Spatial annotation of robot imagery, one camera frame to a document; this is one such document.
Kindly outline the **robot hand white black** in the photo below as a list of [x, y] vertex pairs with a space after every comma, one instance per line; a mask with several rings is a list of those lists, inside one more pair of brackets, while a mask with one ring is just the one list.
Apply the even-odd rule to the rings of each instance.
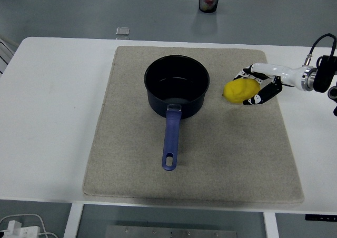
[[277, 96], [283, 86], [309, 91], [308, 66], [297, 69], [255, 63], [242, 69], [223, 89], [223, 96], [231, 103], [260, 105]]

